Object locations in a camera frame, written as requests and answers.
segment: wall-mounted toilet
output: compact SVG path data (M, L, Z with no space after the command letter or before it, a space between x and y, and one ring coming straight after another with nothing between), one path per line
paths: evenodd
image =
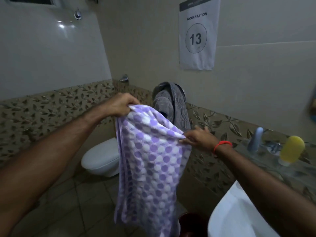
M116 138L102 142L88 150L81 166L93 175L111 177L119 172L119 149Z

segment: red thread bracelet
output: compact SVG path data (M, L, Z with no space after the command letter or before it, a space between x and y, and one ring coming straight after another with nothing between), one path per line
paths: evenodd
M233 146L233 144L232 144L230 141L220 141L220 142L214 147L213 154L215 154L216 148L217 148L219 145L222 145L222 144L230 144L230 146Z

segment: purple polka dot towel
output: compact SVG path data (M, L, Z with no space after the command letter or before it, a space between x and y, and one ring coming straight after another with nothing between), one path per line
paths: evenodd
M116 222L142 227L150 237L178 235L176 187L191 153L183 131L154 108L131 105L116 121L120 154Z

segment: toilet seat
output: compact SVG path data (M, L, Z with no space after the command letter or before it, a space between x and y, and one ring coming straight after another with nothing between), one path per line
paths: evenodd
M117 169L118 162L118 143L116 138L112 138L87 151L81 159L81 166L92 174L104 175Z

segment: sink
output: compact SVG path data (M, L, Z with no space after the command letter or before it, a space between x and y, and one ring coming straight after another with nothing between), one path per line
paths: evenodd
M238 181L215 207L208 237L279 237L263 219Z

